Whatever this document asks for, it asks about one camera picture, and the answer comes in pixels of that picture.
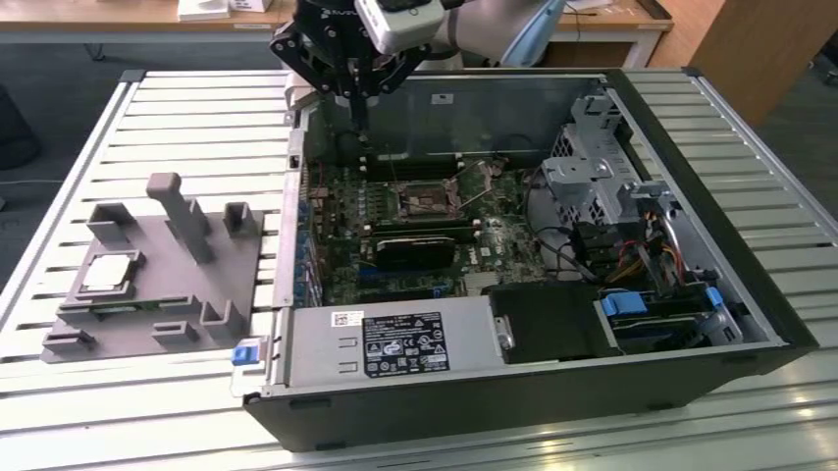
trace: blue tab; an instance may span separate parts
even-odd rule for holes
[[[637,291],[613,292],[602,300],[602,308],[606,316],[649,312],[644,296]]]
[[[725,304],[725,299],[722,298],[722,294],[720,293],[720,289],[714,287],[709,287],[706,289],[708,297],[710,298],[710,302],[713,303],[713,307],[720,308]]]
[[[234,348],[234,366],[255,365],[259,363],[259,345],[239,345]]]
[[[614,305],[614,301],[612,301],[609,298],[602,300],[602,311],[605,311],[605,315],[606,316],[613,316],[614,314],[617,314],[617,306]]]

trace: green circuit board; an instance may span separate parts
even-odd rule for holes
[[[522,180],[524,171],[500,171],[477,159],[465,160],[465,170],[449,182],[367,182],[353,169],[326,167],[322,179],[313,178],[322,182],[313,191],[313,208],[325,304],[399,300],[402,294],[466,296],[469,274],[494,274],[498,283],[544,280],[544,260],[521,214]],[[467,221],[475,243],[457,245],[445,269],[382,273],[365,227],[427,218]]]

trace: blue drive latch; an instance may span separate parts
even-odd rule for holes
[[[606,316],[644,314],[649,312],[644,296],[637,291],[621,291],[609,294],[601,301]]]

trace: power supply label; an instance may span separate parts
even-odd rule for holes
[[[439,312],[365,318],[365,373],[370,378],[449,370]]]

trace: metal rail table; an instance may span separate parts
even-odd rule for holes
[[[419,442],[295,454],[230,394],[230,351],[47,365],[40,341],[93,238],[85,218],[181,172],[206,211],[266,211],[253,334],[270,305],[289,128],[283,71],[149,73],[113,95],[0,296],[4,469],[777,469],[838,458],[838,232],[702,78],[630,73],[822,349],[688,407]],[[644,155],[642,144],[637,143]],[[652,162],[650,171],[658,172]]]

